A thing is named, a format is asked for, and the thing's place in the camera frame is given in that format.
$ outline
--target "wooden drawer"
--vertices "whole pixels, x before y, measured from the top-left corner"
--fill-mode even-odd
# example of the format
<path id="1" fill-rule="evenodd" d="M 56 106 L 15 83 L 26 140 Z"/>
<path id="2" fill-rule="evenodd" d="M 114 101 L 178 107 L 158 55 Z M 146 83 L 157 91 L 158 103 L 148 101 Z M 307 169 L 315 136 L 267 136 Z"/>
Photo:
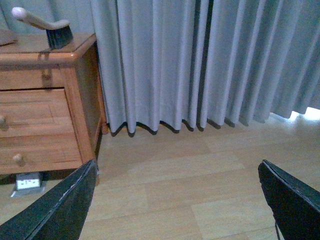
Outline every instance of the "wooden drawer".
<path id="1" fill-rule="evenodd" d="M 0 91 L 0 116 L 0 138 L 74 133 L 64 89 Z"/>
<path id="2" fill-rule="evenodd" d="M 0 138 L 0 146 L 0 174 L 73 169 L 82 164 L 75 135 L 70 133 Z"/>
<path id="3" fill-rule="evenodd" d="M 0 90 L 59 88 L 64 81 L 57 64 L 0 66 Z"/>

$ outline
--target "electrical outlet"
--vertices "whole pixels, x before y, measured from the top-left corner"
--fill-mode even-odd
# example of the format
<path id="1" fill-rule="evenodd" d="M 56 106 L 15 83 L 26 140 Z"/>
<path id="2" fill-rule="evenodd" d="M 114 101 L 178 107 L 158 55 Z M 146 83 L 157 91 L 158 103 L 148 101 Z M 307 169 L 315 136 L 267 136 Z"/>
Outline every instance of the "electrical outlet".
<path id="1" fill-rule="evenodd" d="M 42 182 L 41 172 L 19 173 L 16 175 L 16 189 L 39 188 Z"/>

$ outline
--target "hand brush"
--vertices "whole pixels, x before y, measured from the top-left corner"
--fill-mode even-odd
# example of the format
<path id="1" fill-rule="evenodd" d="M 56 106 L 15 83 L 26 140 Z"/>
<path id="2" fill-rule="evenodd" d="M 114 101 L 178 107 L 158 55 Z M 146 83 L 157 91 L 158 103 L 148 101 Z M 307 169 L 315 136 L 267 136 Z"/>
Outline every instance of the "hand brush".
<path id="1" fill-rule="evenodd" d="M 73 39 L 68 20 L 47 22 L 22 7 L 14 7 L 11 13 L 20 22 L 46 30 L 46 36 L 51 49 L 61 49 Z"/>

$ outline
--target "curtain fold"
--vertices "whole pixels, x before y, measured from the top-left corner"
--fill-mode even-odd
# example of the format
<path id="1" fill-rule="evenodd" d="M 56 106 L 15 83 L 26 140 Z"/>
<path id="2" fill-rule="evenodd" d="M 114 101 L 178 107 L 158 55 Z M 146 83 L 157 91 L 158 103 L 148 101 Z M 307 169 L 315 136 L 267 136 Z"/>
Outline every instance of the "curtain fold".
<path id="1" fill-rule="evenodd" d="M 320 4 L 308 0 L 11 0 L 73 32 L 96 32 L 111 132 L 207 121 L 248 125 L 320 108 Z"/>
<path id="2" fill-rule="evenodd" d="M 215 0 L 200 125 L 289 118 L 319 105 L 319 10 L 315 1 Z"/>

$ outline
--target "wooden nightstand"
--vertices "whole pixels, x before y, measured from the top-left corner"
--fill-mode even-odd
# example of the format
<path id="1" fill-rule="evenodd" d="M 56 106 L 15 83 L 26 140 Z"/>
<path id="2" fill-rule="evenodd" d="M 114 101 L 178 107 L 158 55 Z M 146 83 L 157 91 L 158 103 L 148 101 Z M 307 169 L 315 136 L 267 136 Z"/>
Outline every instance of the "wooden nightstand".
<path id="1" fill-rule="evenodd" d="M 108 132 L 96 35 L 50 50 L 45 34 L 0 46 L 0 174 L 74 169 Z"/>

